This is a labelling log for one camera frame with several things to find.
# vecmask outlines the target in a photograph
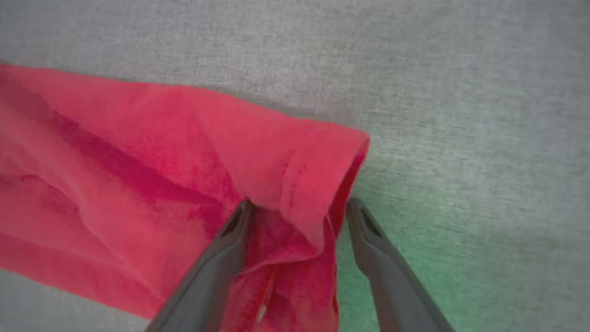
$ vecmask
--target gray table surface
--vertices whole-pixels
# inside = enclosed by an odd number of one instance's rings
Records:
[[[0,60],[372,135],[356,193],[457,331],[588,331],[590,2],[0,0]],[[342,331],[375,331],[350,239]],[[3,331],[146,321],[0,272]]]

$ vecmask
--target gray fabric surface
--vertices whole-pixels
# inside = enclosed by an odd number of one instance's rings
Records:
[[[141,332],[148,320],[0,270],[0,332]]]
[[[205,86],[366,130],[356,192],[457,331],[588,331],[589,17],[583,0],[0,0],[0,59]],[[375,331],[349,242],[342,330]],[[145,325],[0,284],[9,331]]]

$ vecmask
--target red fabric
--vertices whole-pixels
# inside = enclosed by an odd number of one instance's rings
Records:
[[[0,66],[0,266],[151,318],[248,197],[264,209],[222,330],[336,331],[368,143],[205,89]]]

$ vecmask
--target textured gray cloth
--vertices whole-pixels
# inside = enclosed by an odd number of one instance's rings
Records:
[[[0,0],[0,59],[205,86],[366,130],[356,192],[457,331],[588,331],[588,1]],[[376,331],[349,245],[345,233],[342,330]],[[145,326],[0,283],[9,331]]]

